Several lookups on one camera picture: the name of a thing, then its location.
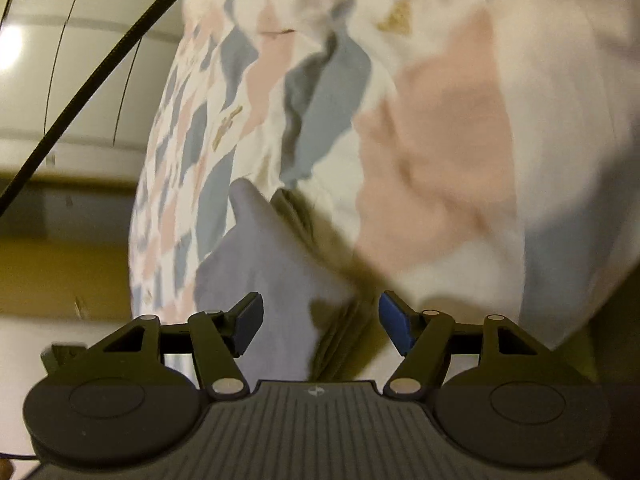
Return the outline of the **checkered pink grey white quilt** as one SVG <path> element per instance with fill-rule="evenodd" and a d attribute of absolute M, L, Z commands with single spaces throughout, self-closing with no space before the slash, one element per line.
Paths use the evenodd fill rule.
<path fill-rule="evenodd" d="M 230 186 L 302 203 L 369 321 L 339 378 L 399 356 L 396 292 L 549 348 L 639 260 L 639 0 L 183 0 L 129 239 L 134 315 L 201 310 Z"/>

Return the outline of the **grey-purple garment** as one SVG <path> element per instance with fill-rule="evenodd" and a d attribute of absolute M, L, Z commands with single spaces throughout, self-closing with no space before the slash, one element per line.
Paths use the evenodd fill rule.
<path fill-rule="evenodd" d="M 291 191 L 280 188 L 266 200 L 239 179 L 230 202 L 235 225 L 198 268 L 196 305 L 213 310 L 262 295 L 262 326 L 239 359 L 250 384 L 339 378 L 369 321 L 359 290 L 322 261 Z"/>

